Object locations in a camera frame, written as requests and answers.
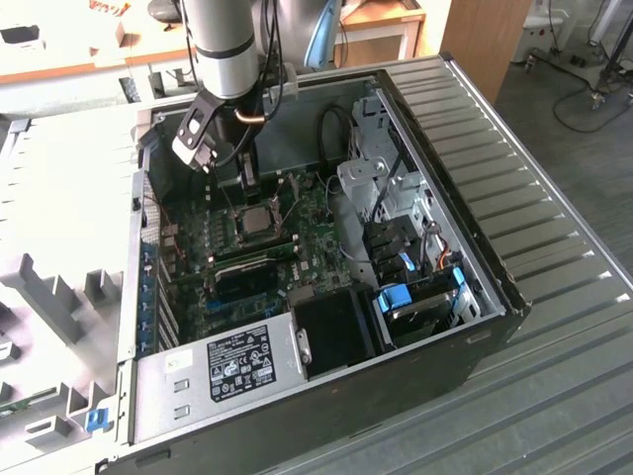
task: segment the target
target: workbench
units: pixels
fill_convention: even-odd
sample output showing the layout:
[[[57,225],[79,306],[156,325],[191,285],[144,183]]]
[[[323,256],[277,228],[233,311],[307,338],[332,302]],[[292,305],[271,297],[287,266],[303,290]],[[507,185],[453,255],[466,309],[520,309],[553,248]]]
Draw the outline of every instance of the workbench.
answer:
[[[53,38],[41,52],[13,56],[10,61],[0,64],[0,87],[77,74],[99,74],[113,81],[131,78],[135,81],[139,99],[153,100],[155,94],[148,79],[150,74],[190,70],[190,64],[182,27],[168,28],[157,22],[147,14],[146,3],[134,2],[122,18],[126,36],[121,47],[89,50],[86,43],[74,36]],[[70,11],[78,9],[79,6],[74,4],[68,7]],[[339,28],[335,43],[342,45],[397,37],[400,38],[397,59],[413,58],[424,18],[421,9],[408,10],[398,0],[370,0],[342,22],[345,34]]]
[[[453,60],[434,56],[383,66],[533,309],[458,390],[267,473],[630,473],[630,276]],[[20,124],[14,125],[0,155],[6,170],[0,175],[0,220],[5,220],[0,239],[14,229],[26,234],[38,222],[20,214],[19,200],[11,197],[30,186],[29,170],[45,160],[63,161],[98,148],[86,159],[101,160],[124,203],[135,168],[130,131],[137,110],[139,105],[128,105],[38,119],[21,132]],[[53,183],[49,193],[39,195],[49,208],[55,187],[83,181],[85,188],[95,180],[89,163],[77,167],[68,183]],[[123,204],[121,213],[106,217],[103,239],[125,240]],[[55,232],[61,240],[79,239],[76,229]],[[124,265],[123,247],[118,253]],[[172,456],[186,453],[191,443],[173,445]],[[55,467],[64,467],[64,473],[85,468],[83,444],[68,449],[72,457],[64,450],[39,462],[50,473]],[[29,464],[28,473],[35,473],[36,465]]]

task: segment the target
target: floor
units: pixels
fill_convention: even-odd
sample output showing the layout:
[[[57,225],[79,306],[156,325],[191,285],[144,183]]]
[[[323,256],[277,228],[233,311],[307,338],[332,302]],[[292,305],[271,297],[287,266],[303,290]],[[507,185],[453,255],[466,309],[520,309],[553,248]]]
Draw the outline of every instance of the floor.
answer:
[[[590,0],[587,17],[583,18],[570,39],[570,46],[582,44],[587,37],[600,0]],[[633,0],[624,0],[621,14],[610,26],[603,40],[607,50],[615,43]],[[51,83],[43,95],[21,95],[0,89],[4,111],[9,119],[29,115],[41,117],[107,105],[125,103],[118,84],[98,84],[91,79],[68,84]],[[170,78],[165,77],[169,89]],[[526,74],[522,66],[511,66],[497,98],[496,107],[510,128],[525,143],[554,182],[577,207],[597,234],[629,272],[633,272],[633,109],[599,132],[578,134],[560,125],[552,115],[552,105],[560,97],[583,87],[574,77],[539,63]],[[626,91],[609,96],[598,110],[590,109],[588,93],[565,101],[561,114],[579,128],[590,129],[625,104]],[[0,143],[8,128],[7,118],[0,116]]]

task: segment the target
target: warning label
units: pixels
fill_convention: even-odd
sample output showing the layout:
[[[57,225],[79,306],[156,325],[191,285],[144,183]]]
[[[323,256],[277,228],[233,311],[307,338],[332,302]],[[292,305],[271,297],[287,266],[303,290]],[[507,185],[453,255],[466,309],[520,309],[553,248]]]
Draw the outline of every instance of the warning label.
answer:
[[[211,399],[216,403],[276,381],[264,325],[208,345]]]

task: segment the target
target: wooden table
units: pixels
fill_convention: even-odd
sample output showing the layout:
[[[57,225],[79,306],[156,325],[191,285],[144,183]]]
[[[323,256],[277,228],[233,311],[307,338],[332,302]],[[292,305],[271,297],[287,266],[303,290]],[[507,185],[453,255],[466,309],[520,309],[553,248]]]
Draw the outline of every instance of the wooden table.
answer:
[[[165,31],[165,25],[149,17],[146,0],[133,3],[124,16],[126,37],[121,47],[69,51],[62,43],[48,43],[41,53],[0,63],[0,85],[75,74],[115,73],[135,80],[141,100],[153,99],[149,74],[189,69],[185,36],[181,26]],[[401,37],[398,59],[411,58],[423,20],[421,9],[407,10],[398,0],[370,0],[345,19],[346,38],[339,33],[336,43]]]

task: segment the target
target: robotic arm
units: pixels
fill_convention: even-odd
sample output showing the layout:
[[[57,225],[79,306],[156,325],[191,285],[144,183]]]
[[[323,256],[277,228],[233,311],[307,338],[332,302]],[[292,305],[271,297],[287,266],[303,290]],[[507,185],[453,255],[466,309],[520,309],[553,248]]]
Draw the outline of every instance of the robotic arm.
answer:
[[[254,138],[281,102],[283,64],[325,65],[340,6],[341,0],[183,0],[204,88],[172,144],[182,161],[207,173],[235,162],[246,195],[256,193]],[[264,113],[264,92],[276,84],[278,102]]]

